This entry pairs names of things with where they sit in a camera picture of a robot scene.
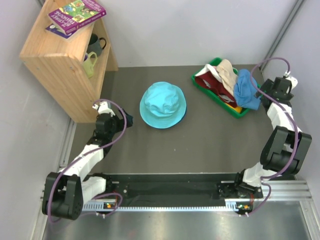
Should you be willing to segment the medium blue bucket hat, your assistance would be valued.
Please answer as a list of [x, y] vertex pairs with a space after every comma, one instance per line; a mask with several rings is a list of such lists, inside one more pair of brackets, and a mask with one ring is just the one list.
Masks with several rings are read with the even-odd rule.
[[252, 77], [251, 73], [247, 69], [240, 69], [238, 71], [237, 82], [233, 88], [233, 95], [236, 100], [236, 104], [239, 107], [258, 110], [261, 100], [255, 97], [257, 93], [257, 82]]

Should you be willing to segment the cyan bucket hat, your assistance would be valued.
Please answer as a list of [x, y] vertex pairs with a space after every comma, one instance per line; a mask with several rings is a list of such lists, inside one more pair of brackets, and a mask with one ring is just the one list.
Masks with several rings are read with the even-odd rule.
[[187, 107], [181, 88], [166, 81], [159, 81], [153, 83], [143, 94], [139, 103], [139, 113], [147, 125], [160, 129], [160, 121], [180, 107]]

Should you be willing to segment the dark blue bucket hat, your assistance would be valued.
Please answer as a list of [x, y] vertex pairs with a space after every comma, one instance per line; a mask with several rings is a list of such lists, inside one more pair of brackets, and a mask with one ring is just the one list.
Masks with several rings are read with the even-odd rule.
[[174, 113], [161, 119], [160, 129], [168, 129], [181, 122], [187, 113], [187, 107], [180, 107]]

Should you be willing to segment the beige bucket hat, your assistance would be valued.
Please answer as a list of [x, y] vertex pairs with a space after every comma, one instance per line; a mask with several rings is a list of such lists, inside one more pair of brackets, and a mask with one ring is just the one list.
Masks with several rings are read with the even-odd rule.
[[221, 78], [224, 88], [233, 96], [238, 76], [234, 73], [231, 62], [227, 59], [223, 59], [216, 67], [216, 71]]

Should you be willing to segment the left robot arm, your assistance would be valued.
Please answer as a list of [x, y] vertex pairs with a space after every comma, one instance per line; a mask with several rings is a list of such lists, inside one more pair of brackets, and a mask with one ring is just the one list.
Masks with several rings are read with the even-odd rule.
[[133, 126], [133, 116], [123, 112], [122, 119], [113, 113], [100, 113], [93, 135], [82, 152], [66, 168], [47, 175], [41, 207], [44, 215], [50, 208], [52, 217], [76, 220], [84, 204], [95, 196], [106, 199], [113, 194], [114, 187], [106, 177], [87, 175], [109, 153], [114, 135]]

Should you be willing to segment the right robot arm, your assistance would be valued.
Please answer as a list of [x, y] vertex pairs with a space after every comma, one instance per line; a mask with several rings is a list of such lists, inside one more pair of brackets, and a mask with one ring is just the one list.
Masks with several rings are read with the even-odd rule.
[[305, 160], [312, 143], [312, 136], [304, 133], [294, 124], [291, 91], [298, 81], [292, 76], [267, 79], [261, 86], [261, 103], [271, 121], [273, 132], [266, 142], [259, 162], [251, 168], [237, 173], [233, 192], [239, 198], [245, 198], [255, 193], [261, 187], [263, 180], [283, 175], [297, 174]]

